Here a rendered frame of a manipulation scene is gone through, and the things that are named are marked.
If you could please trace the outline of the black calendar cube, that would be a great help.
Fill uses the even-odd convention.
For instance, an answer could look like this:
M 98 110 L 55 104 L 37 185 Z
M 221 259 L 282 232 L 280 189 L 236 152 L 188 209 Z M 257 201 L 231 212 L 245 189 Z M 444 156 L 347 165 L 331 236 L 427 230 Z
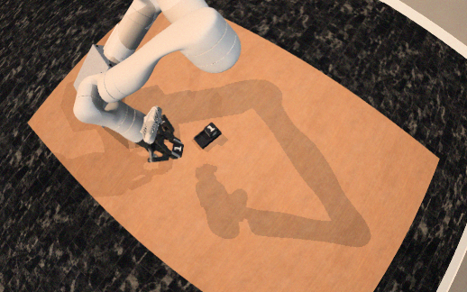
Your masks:
M 213 124 L 210 123 L 205 128 L 205 133 L 212 139 L 216 134 L 218 134 L 218 128 Z
M 184 144 L 173 142 L 172 150 L 182 157 Z

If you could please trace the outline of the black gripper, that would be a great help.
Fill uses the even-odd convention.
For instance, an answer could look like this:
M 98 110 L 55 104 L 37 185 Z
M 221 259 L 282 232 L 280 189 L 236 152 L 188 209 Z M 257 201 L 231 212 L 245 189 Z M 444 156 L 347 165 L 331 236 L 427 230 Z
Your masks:
M 164 129 L 164 131 L 162 128 Z M 150 157 L 148 158 L 148 162 L 165 161 L 165 160 L 169 160 L 169 158 L 176 160 L 180 158 L 180 155 L 168 149 L 168 146 L 164 144 L 164 140 L 169 140 L 169 142 L 171 142 L 172 144 L 173 142 L 182 144 L 181 140 L 176 138 L 173 135 L 174 132 L 175 132 L 175 129 L 169 122 L 166 115 L 163 114 L 160 118 L 160 124 L 159 124 L 159 128 L 158 128 L 154 143 L 149 144 L 145 142 L 143 139 L 135 143 L 142 146 L 143 148 L 146 149 L 146 151 L 149 152 Z M 157 154 L 154 154 L 154 151 L 160 152 L 162 156 L 158 157 Z

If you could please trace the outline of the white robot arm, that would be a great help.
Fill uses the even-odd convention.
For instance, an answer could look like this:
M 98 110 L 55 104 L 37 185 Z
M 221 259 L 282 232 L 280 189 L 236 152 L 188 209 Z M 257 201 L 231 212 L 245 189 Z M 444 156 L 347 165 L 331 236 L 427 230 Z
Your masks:
M 161 12 L 172 24 L 136 51 Z M 121 99 L 142 88 L 159 60 L 174 51 L 179 50 L 205 72 L 221 73 L 239 59 L 241 42 L 205 0 L 133 0 L 103 49 L 117 65 L 82 80 L 74 115 L 80 122 L 108 127 L 129 141 L 143 139 L 152 144 L 162 109 L 154 106 L 146 115 Z M 108 103 L 105 109 L 104 100 Z

